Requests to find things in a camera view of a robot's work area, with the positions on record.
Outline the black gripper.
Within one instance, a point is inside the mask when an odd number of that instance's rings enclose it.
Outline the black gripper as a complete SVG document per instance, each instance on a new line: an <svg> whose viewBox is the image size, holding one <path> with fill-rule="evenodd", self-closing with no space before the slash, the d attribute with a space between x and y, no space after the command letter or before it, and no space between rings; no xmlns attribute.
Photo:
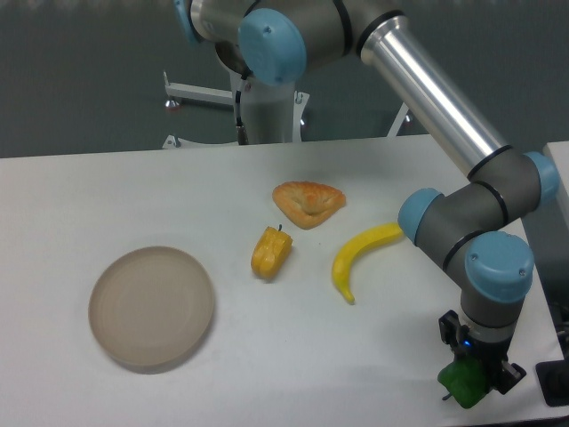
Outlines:
<svg viewBox="0 0 569 427"><path fill-rule="evenodd" d="M476 359L488 374L495 374L493 387L500 394L507 394L526 377L520 365L508 362L512 325L499 328L476 322L461 325L458 314L449 310L438 320L438 326L442 342L456 358Z"/></svg>

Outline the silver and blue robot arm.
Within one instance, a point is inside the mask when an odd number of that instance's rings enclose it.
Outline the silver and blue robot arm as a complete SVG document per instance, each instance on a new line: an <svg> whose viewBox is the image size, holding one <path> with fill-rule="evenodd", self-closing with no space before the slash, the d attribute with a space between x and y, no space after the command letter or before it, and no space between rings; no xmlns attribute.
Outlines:
<svg viewBox="0 0 569 427"><path fill-rule="evenodd" d="M559 175L537 152L512 149L437 67L390 1L177 1L191 43L227 46L265 85L293 84L350 53L376 68L466 175L445 196L421 189L398 224L461 289L461 311L438 321L454 355L438 376L457 400L509 392L525 370L508 350L533 282L533 252L505 227L552 200Z"/></svg>

